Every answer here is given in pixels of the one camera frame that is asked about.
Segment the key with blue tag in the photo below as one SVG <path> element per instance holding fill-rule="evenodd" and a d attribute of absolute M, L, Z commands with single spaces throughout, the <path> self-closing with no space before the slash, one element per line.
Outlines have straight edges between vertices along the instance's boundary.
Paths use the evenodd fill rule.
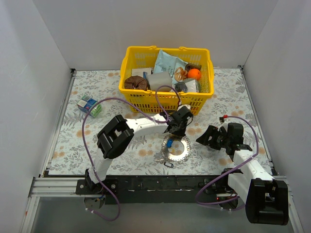
<path fill-rule="evenodd" d="M 169 139 L 167 140 L 166 147 L 167 147 L 167 148 L 171 148 L 173 142 L 174 142 L 174 140 L 173 140 L 172 138 L 169 138 Z"/>

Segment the large silver keyring with chain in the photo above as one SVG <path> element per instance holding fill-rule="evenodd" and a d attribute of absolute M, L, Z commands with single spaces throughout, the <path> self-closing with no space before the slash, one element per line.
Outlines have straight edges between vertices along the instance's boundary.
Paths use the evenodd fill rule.
<path fill-rule="evenodd" d="M 167 148 L 166 143 L 169 138 L 174 140 L 172 147 Z M 161 146 L 161 154 L 165 160 L 180 162 L 188 158 L 190 154 L 191 146 L 190 140 L 188 137 L 183 136 L 175 136 L 175 135 L 167 135 L 164 137 L 162 146 Z"/>

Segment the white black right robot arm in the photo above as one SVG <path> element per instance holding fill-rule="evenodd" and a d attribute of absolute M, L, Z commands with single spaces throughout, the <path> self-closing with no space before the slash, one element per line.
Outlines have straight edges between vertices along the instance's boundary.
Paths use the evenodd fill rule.
<path fill-rule="evenodd" d="M 220 188 L 224 192 L 235 191 L 242 199 L 250 223 L 287 225 L 287 184 L 266 172 L 255 159 L 251 147 L 243 142 L 243 133 L 242 124 L 223 123 L 220 127 L 210 125 L 196 140 L 215 150 L 225 149 L 236 164 L 235 168 L 213 179 L 203 189 L 220 181 Z"/>

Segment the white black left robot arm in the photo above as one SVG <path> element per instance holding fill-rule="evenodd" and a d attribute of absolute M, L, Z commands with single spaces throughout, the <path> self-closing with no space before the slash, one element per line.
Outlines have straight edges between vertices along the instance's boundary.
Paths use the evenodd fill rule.
<path fill-rule="evenodd" d="M 185 136 L 186 127 L 193 114 L 188 105 L 180 106 L 170 115 L 164 112 L 139 119 L 113 117 L 97 134 L 97 155 L 91 168 L 85 172 L 86 187 L 92 194 L 103 190 L 103 181 L 113 159 L 121 156 L 132 139 L 155 133 Z"/>

